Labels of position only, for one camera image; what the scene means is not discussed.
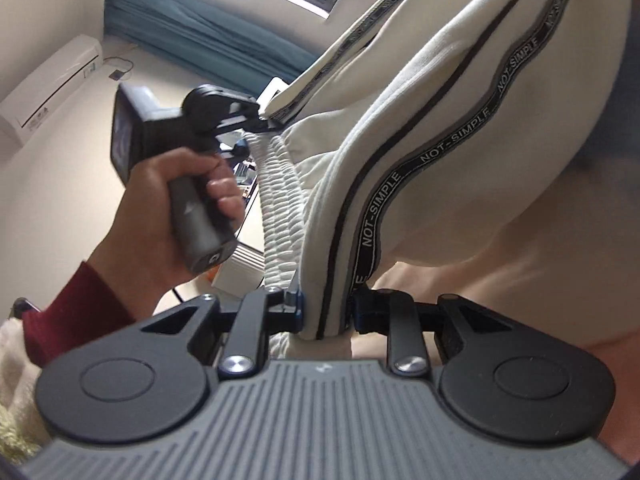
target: skin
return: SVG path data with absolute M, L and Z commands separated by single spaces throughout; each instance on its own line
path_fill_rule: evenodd
M 133 168 L 113 225 L 88 259 L 136 320 L 151 316 L 167 291 L 195 277 L 172 234 L 167 183 L 203 174 L 210 197 L 239 227 L 244 200 L 231 168 L 218 156 L 179 148 Z

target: ribbed cuff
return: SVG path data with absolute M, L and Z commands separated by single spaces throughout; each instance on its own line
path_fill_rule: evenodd
M 29 359 L 43 367 L 134 321 L 100 276 L 83 262 L 48 309 L 22 316 L 24 344 Z

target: black and white tape trim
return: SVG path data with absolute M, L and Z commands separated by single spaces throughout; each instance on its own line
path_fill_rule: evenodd
M 450 88 L 458 81 L 466 68 L 471 64 L 473 58 L 480 51 L 482 46 L 488 41 L 495 32 L 502 20 L 510 12 L 519 0 L 511 0 L 502 12 L 490 23 L 487 30 L 481 35 L 474 47 L 469 51 L 463 62 L 445 83 L 445 85 L 431 98 L 427 104 L 409 120 L 400 130 L 395 132 L 367 161 L 362 170 L 358 173 L 347 196 L 340 209 L 338 220 L 336 222 L 334 237 L 329 251 L 329 263 L 327 280 L 324 287 L 324 295 L 322 297 L 322 308 L 320 320 L 318 324 L 318 339 L 324 337 L 324 329 L 328 316 L 329 305 L 332 297 L 332 289 L 334 286 L 335 261 L 337 251 L 344 229 L 344 220 L 346 213 L 353 200 L 360 184 L 363 182 L 367 173 L 375 166 L 375 164 L 388 152 L 388 150 L 398 143 L 402 138 L 409 134 L 417 124 L 423 120 L 433 107 L 444 97 Z M 349 294 L 354 287 L 360 283 L 366 282 L 374 270 L 380 259 L 380 225 L 382 217 L 389 203 L 393 200 L 398 191 L 404 187 L 411 178 L 417 173 L 424 170 L 434 162 L 443 158 L 447 153 L 459 146 L 464 140 L 467 140 L 482 129 L 485 124 L 494 116 L 500 104 L 504 99 L 504 95 L 514 81 L 514 78 L 523 67 L 529 63 L 540 50 L 548 43 L 556 30 L 558 23 L 562 17 L 564 8 L 568 0 L 549 0 L 548 5 L 542 13 L 540 21 L 536 24 L 529 37 L 515 45 L 510 53 L 505 57 L 503 66 L 497 72 L 495 78 L 496 84 L 488 98 L 479 104 L 475 113 L 471 117 L 467 117 L 462 124 L 459 124 L 453 131 L 444 132 L 428 145 L 413 153 L 408 160 L 402 161 L 391 169 L 382 179 L 370 195 L 367 202 L 367 208 L 358 223 L 356 231 L 356 255 L 353 264 L 349 265 L 347 284 L 349 286 L 346 291 Z
M 373 9 L 362 23 L 340 44 L 338 50 L 335 51 L 332 58 L 314 75 L 313 79 L 297 94 L 284 108 L 270 115 L 271 119 L 285 124 L 290 115 L 302 104 L 305 98 L 318 86 L 318 83 L 324 79 L 340 62 L 340 60 L 351 50 L 354 45 L 363 38 L 382 18 L 398 6 L 403 0 L 383 0 L 375 9 Z

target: black handle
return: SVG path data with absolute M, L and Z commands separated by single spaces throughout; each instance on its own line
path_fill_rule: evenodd
M 414 298 L 397 290 L 381 291 L 389 304 L 389 335 L 386 339 L 386 366 L 401 377 L 422 378 L 431 373 L 431 362 L 422 337 Z
M 175 236 L 193 274 L 224 262 L 238 246 L 229 218 L 207 196 L 205 185 L 204 179 L 190 176 L 169 183 Z

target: circular pad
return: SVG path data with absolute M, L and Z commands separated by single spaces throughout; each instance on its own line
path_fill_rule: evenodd
M 105 402 L 144 395 L 156 378 L 152 367 L 135 359 L 112 359 L 90 366 L 80 379 L 82 390 Z
M 505 392 L 521 399 L 550 399 L 564 392 L 569 374 L 543 357 L 516 357 L 495 371 L 495 382 Z
M 206 374 L 172 340 L 151 337 L 147 346 L 129 346 L 108 339 L 43 370 L 36 403 L 55 434 L 89 444 L 130 444 L 166 433 L 200 407 Z

